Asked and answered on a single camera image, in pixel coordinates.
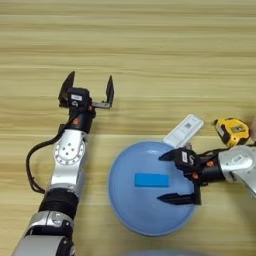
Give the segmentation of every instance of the black cable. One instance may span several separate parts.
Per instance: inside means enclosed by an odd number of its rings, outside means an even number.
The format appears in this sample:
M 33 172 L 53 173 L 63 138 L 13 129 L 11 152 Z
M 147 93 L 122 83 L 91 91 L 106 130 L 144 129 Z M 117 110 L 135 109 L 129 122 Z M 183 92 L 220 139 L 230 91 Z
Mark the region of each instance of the black cable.
M 41 143 L 35 145 L 28 152 L 28 155 L 26 157 L 26 172 L 27 172 L 27 176 L 28 176 L 29 185 L 30 185 L 30 187 L 33 191 L 35 191 L 37 193 L 41 193 L 41 194 L 45 193 L 45 190 L 36 183 L 35 178 L 31 174 L 31 169 L 30 169 L 30 158 L 31 158 L 31 156 L 37 150 L 56 143 L 61 138 L 62 134 L 64 133 L 64 130 L 69 127 L 69 125 L 74 121 L 74 119 L 79 115 L 79 113 L 80 113 L 80 111 L 77 111 L 77 113 L 75 113 L 74 116 L 72 118 L 70 118 L 69 121 L 59 130 L 59 132 L 57 133 L 57 135 L 55 137 L 53 137 L 50 140 L 47 140 L 47 141 L 44 141 L 44 142 L 41 142 Z

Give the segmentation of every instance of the wood grain surface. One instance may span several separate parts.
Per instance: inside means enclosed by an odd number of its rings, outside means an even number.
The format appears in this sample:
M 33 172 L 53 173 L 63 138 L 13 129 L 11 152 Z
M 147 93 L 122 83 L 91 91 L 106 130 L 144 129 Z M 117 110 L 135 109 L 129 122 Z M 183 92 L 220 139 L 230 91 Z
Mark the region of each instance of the wood grain surface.
M 159 238 L 123 227 L 107 198 L 117 154 L 134 142 L 161 139 L 187 114 L 206 122 L 198 152 L 221 147 L 218 117 L 251 122 L 256 106 L 256 2 L 253 0 L 0 1 L 0 255 L 10 255 L 42 196 L 30 191 L 25 157 L 66 121 L 60 86 L 104 98 L 113 75 L 111 111 L 98 111 L 89 144 L 84 196 L 74 241 L 78 255 L 120 256 L 142 249 L 209 255 L 256 255 L 256 201 L 241 185 L 202 189 L 203 205 L 180 231 Z M 33 157 L 46 186 L 52 148 Z

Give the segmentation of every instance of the blue rectangular block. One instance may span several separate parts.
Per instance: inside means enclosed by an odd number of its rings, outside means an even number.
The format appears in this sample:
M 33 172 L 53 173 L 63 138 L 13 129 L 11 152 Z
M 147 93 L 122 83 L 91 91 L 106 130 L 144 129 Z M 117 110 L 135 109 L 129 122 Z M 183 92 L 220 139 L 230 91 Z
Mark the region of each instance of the blue rectangular block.
M 136 173 L 134 183 L 135 187 L 166 188 L 169 187 L 169 176 L 164 174 Z

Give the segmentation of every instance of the blue bowl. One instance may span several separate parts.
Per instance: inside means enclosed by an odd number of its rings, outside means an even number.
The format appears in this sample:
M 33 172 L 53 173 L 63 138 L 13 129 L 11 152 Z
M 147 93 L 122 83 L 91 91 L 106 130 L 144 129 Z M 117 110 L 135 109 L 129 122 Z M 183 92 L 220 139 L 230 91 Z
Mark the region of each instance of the blue bowl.
M 167 193 L 190 194 L 192 182 L 173 162 L 158 157 L 171 150 L 169 145 L 146 141 L 125 149 L 115 160 L 108 179 L 112 208 L 130 230 L 146 236 L 162 236 L 183 227 L 191 218 L 195 205 L 171 205 L 157 199 Z M 169 176 L 169 187 L 135 187 L 136 173 Z

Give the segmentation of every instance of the tape measure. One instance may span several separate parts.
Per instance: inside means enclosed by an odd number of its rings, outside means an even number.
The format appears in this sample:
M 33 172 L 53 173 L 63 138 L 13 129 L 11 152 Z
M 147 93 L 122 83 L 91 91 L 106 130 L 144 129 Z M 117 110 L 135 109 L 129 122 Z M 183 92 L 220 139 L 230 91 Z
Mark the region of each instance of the tape measure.
M 231 148 L 243 145 L 250 138 L 249 126 L 236 118 L 219 118 L 214 121 L 215 129 L 224 144 Z

